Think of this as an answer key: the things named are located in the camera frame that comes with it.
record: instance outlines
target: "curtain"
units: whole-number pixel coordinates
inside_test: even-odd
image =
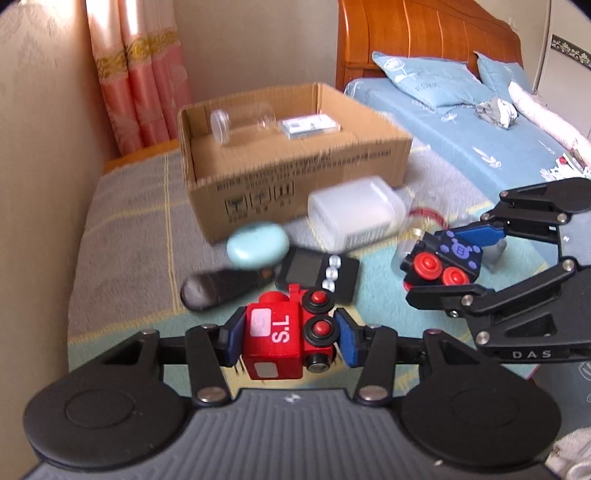
[[[177,138],[190,103],[173,0],[86,0],[103,98],[122,155]]]

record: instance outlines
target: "clear plastic bottle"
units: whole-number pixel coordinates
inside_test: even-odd
[[[275,112],[268,103],[249,103],[214,110],[209,118],[212,134],[220,145],[230,143],[232,133],[239,128],[266,129],[275,125]]]
[[[433,192],[420,192],[413,198],[404,226],[398,234],[398,246],[392,258],[392,271],[403,277],[400,264],[413,251],[414,245],[423,238],[425,232],[435,233],[449,227],[448,203]]]

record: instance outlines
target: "black phone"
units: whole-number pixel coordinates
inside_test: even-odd
[[[217,270],[190,274],[181,287],[181,301],[189,310],[201,312],[263,288],[274,276],[272,268]]]
[[[358,272],[356,258],[291,247],[275,276],[275,285],[283,291],[292,283],[302,289],[323,288],[332,292],[336,303],[349,305],[353,302]]]

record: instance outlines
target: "light blue soap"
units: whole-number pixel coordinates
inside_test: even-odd
[[[226,250],[234,266],[257,270],[277,265],[290,248],[290,239],[281,225],[259,222],[236,230]]]

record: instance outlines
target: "bedspread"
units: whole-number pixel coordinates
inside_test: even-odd
[[[403,189],[409,196],[432,190],[446,196],[451,211],[481,212],[492,203],[458,170],[428,145],[413,143]],[[306,218],[285,226],[292,243],[320,247]],[[483,271],[479,282],[502,288],[547,268],[532,243],[511,238],[494,275]],[[421,336],[426,328],[448,331],[472,344],[466,322],[441,312],[410,308],[401,281],[390,263],[396,238],[362,248],[352,255],[361,261],[353,306],[348,310],[361,322],[390,326],[403,336]],[[115,170],[99,182],[86,222],[76,279],[69,307],[69,358],[75,368],[139,329],[154,327],[163,336],[183,335],[203,323],[223,323],[238,306],[255,300],[254,292],[207,312],[189,313],[178,291],[192,271],[229,265],[225,244],[208,245],[199,231],[183,183],[178,151]],[[512,366],[527,376],[532,366]],[[232,389],[263,384],[266,387],[352,388],[358,372],[344,367],[340,358],[325,374],[307,372],[302,381],[253,382],[243,366],[226,369]],[[186,368],[167,367],[165,380],[185,394]],[[418,381],[416,367],[397,368],[396,392]]]

